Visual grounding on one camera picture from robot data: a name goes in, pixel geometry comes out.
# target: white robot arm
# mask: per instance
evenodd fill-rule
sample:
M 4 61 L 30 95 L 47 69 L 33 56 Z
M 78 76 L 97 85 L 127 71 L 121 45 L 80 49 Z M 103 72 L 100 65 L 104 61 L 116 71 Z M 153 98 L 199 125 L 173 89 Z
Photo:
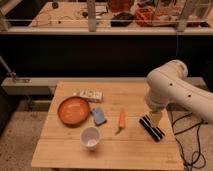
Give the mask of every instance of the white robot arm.
M 147 76 L 150 86 L 145 97 L 147 105 L 158 112 L 174 100 L 213 124 L 213 94 L 184 81 L 187 75 L 187 66 L 180 60 L 172 60 L 152 70 Z

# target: black cable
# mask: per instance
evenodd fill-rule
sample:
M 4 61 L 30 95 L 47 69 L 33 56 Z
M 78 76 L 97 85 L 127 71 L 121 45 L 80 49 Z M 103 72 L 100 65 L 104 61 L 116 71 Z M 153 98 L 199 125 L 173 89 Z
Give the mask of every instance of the black cable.
M 202 123 L 203 123 L 203 121 L 201 121 L 201 122 L 199 122 L 199 123 L 196 123 L 195 125 L 192 125 L 191 127 L 186 128 L 186 129 L 184 129 L 184 130 L 182 130 L 182 131 L 176 132 L 176 133 L 174 133 L 174 134 L 175 134 L 175 135 L 182 134 L 182 133 L 184 133 L 184 132 L 186 132 L 186 131 L 191 130 L 192 128 L 194 128 L 194 127 L 196 127 L 196 126 L 199 126 L 199 125 L 202 124 Z
M 184 116 L 182 116 L 182 117 L 176 119 L 175 121 L 173 121 L 172 108 L 171 108 L 170 105 L 168 105 L 168 106 L 169 106 L 170 111 L 171 111 L 172 128 L 173 128 L 174 125 L 175 125 L 178 121 L 180 121 L 181 119 L 186 118 L 186 117 L 189 117 L 189 116 L 192 115 L 192 113 L 189 113 L 189 114 L 184 115 Z M 199 136 L 200 127 L 201 127 L 201 125 L 203 125 L 203 124 L 204 124 L 204 121 L 201 120 L 199 123 L 196 123 L 195 125 L 193 125 L 193 126 L 191 126 L 191 127 L 189 127 L 189 128 L 186 128 L 186 129 L 184 129 L 184 130 L 182 130 L 182 131 L 179 131 L 179 132 L 177 132 L 177 133 L 174 133 L 174 135 L 179 135 L 179 134 L 185 133 L 185 132 L 187 132 L 187 131 L 189 131 L 189 130 L 191 130 L 191 129 L 193 129 L 193 128 L 195 128 L 195 127 L 198 126 L 198 128 L 197 128 L 197 133 L 196 133 L 196 139 L 197 139 L 197 144 L 198 144 L 198 150 L 197 150 L 197 151 L 194 151 L 194 152 L 192 153 L 191 161 L 190 161 L 190 162 L 188 162 L 188 161 L 186 160 L 185 154 L 184 154 L 184 150 L 183 150 L 183 146 L 182 146 L 182 144 L 180 143 L 180 141 L 176 138 L 176 141 L 178 142 L 178 144 L 179 144 L 179 146 L 180 146 L 181 158 L 182 158 L 182 160 L 183 160 L 183 162 L 184 162 L 184 166 L 185 166 L 186 171 L 192 171 L 193 168 L 195 168 L 195 169 L 202 169 L 202 168 L 204 168 L 204 167 L 206 166 L 206 159 L 205 159 L 205 156 L 201 153 L 200 136 Z M 203 159 L 203 164 L 200 165 L 200 166 L 195 166 L 195 164 L 199 161 L 200 158 Z
M 179 121 L 179 120 L 181 120 L 183 118 L 189 117 L 191 115 L 192 115 L 192 113 L 190 112 L 189 114 L 186 114 L 186 115 L 181 116 L 180 118 L 176 119 L 175 121 L 172 122 L 172 127 L 177 123 L 177 121 Z

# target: speckled floor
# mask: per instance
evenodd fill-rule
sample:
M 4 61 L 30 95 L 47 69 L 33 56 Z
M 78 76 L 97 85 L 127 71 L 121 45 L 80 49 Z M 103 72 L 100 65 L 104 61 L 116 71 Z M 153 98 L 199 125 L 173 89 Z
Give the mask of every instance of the speckled floor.
M 47 115 L 45 111 L 32 111 L 18 109 L 13 113 L 8 125 L 6 126 L 2 136 L 0 137 L 0 171 L 50 171 L 52 169 L 32 168 L 30 166 L 36 143 L 41 133 L 43 123 Z M 179 118 L 188 112 L 176 105 L 171 105 L 173 120 Z M 200 122 L 195 115 L 184 118 L 174 125 L 174 132 L 178 132 L 185 128 Z M 176 138 L 181 142 L 185 158 L 191 160 L 193 151 L 198 149 L 196 140 L 196 130 L 194 129 L 177 135 Z M 202 125 L 200 128 L 201 152 L 206 159 L 206 166 L 200 170 L 213 170 L 213 126 Z M 196 166 L 203 164 L 200 158 Z

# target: paper cup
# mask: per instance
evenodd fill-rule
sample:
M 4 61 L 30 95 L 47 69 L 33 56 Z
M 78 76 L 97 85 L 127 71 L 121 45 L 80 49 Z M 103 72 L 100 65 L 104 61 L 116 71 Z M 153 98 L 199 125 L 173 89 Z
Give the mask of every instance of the paper cup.
M 100 141 L 100 133 L 95 127 L 88 127 L 81 133 L 81 143 L 89 150 L 95 150 Z

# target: carrot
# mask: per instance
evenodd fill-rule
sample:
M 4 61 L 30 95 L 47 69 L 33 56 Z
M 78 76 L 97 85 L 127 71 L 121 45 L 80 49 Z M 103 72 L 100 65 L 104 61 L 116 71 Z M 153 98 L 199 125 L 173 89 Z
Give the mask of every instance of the carrot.
M 126 126 L 126 120 L 125 120 L 125 111 L 124 109 L 120 110 L 120 118 L 119 118 L 119 127 L 120 128 L 125 128 Z

